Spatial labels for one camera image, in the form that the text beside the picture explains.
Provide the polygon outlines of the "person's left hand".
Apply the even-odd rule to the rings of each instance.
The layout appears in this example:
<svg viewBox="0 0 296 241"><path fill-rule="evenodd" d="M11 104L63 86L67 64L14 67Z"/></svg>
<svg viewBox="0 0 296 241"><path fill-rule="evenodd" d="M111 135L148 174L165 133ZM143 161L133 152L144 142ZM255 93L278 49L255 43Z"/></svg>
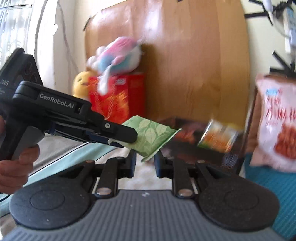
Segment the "person's left hand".
<svg viewBox="0 0 296 241"><path fill-rule="evenodd" d="M44 134L29 120L11 115L1 117L1 135L1 193L13 194L27 183Z"/></svg>

